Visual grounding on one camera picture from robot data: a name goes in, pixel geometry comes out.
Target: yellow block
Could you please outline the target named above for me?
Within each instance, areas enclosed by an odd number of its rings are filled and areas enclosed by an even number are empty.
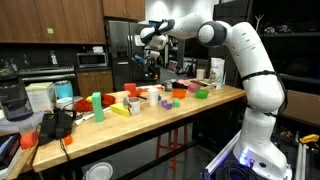
[[[112,112],[115,112],[115,113],[130,117],[129,110],[126,109],[122,103],[112,104],[110,106],[110,109],[111,109]]]

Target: microwave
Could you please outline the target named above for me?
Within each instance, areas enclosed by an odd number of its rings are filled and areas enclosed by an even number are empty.
[[[103,67],[108,65],[105,53],[77,53],[79,68]]]

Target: shelf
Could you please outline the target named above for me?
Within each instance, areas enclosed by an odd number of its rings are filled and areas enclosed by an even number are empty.
[[[291,80],[291,81],[299,81],[299,82],[305,82],[305,83],[312,83],[312,84],[320,84],[320,80],[311,78],[311,77],[298,77],[298,76],[292,76],[288,74],[279,74],[281,79],[285,80]]]
[[[259,34],[260,37],[314,37],[320,36],[320,32],[305,32],[305,33],[283,33],[283,34]]]

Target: green bowl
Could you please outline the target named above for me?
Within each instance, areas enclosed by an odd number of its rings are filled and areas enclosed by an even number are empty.
[[[194,94],[196,98],[206,99],[208,97],[209,91],[206,89],[197,89]]]

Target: backsplash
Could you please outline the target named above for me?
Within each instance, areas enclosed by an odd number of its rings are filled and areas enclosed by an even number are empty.
[[[0,59],[14,58],[18,68],[22,68],[23,55],[27,55],[30,65],[47,64],[51,50],[53,50],[60,63],[77,66],[77,53],[82,45],[69,44],[0,44]]]

